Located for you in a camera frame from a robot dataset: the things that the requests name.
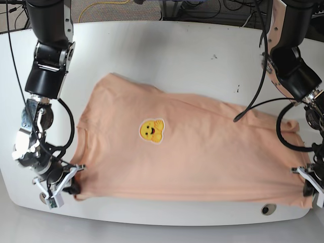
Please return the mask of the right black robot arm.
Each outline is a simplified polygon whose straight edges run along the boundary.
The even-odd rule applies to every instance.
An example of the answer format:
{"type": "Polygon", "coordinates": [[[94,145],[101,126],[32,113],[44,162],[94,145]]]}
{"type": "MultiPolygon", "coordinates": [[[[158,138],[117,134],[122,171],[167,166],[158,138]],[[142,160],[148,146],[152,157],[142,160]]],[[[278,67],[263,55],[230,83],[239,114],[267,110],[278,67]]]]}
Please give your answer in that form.
{"type": "Polygon", "coordinates": [[[51,101],[60,100],[75,49],[71,1],[24,1],[23,4],[37,44],[26,85],[20,88],[31,96],[23,101],[12,157],[36,172],[33,184],[40,188],[41,197],[50,208],[58,208],[63,205],[62,193],[80,193],[75,175],[85,168],[63,160],[74,139],[73,120],[65,145],[46,142],[46,132],[54,119],[51,101]]]}

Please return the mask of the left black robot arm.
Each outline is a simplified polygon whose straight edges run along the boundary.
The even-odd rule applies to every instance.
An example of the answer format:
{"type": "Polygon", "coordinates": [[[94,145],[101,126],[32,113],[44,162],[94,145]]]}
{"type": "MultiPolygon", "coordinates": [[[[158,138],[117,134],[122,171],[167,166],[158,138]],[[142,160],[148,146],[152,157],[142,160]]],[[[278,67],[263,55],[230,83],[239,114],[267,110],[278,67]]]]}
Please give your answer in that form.
{"type": "Polygon", "coordinates": [[[291,103],[279,114],[276,133],[281,143],[299,152],[314,152],[314,163],[293,168],[306,180],[303,195],[323,194],[323,145],[292,145],[281,134],[283,116],[295,105],[305,103],[307,123],[323,134],[323,91],[320,77],[303,60],[299,45],[306,36],[316,1],[270,1],[267,23],[267,73],[276,88],[291,103]]]}

